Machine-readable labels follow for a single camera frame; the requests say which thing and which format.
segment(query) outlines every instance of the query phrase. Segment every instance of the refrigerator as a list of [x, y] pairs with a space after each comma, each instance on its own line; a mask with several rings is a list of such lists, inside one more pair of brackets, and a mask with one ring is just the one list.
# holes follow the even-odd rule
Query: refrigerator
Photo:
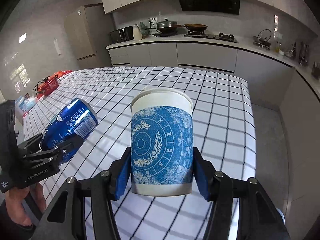
[[80, 69], [111, 66], [106, 46], [112, 43], [115, 24], [102, 3], [79, 7], [65, 18], [64, 26]]

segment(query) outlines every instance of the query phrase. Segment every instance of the cup base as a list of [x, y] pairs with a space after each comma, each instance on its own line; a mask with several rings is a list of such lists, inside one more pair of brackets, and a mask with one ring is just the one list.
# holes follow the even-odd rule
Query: cup base
[[152, 197], [170, 197], [190, 194], [192, 183], [172, 185], [150, 185], [132, 183], [132, 193]]

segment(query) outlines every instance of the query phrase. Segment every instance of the human hand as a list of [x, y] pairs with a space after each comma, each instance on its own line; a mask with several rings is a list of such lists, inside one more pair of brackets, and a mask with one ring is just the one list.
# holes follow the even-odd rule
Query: human hand
[[[44, 212], [47, 204], [43, 196], [43, 188], [39, 182], [37, 182], [36, 187], [31, 189], [34, 193], [35, 201], [41, 210]], [[9, 217], [13, 222], [22, 226], [31, 226], [32, 222], [26, 212], [23, 209], [22, 201], [29, 194], [30, 187], [24, 189], [18, 189], [16, 187], [10, 189], [5, 193], [5, 203], [7, 206], [7, 212]]]

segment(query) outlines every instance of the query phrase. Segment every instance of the microwave handle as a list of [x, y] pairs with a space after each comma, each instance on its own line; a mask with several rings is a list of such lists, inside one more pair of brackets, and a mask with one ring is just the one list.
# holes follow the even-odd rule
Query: microwave handle
[[122, 33], [123, 31], [124, 31], [123, 29], [122, 29], [121, 31], [119, 31], [120, 39], [121, 39], [121, 40], [124, 40], [124, 38], [122, 38], [122, 35], [121, 35], [121, 33]]

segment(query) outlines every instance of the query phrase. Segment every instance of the ceiling light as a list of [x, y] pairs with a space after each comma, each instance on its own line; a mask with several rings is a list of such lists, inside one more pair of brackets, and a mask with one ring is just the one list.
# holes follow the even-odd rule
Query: ceiling light
[[19, 37], [19, 43], [23, 42], [26, 39], [27, 33]]

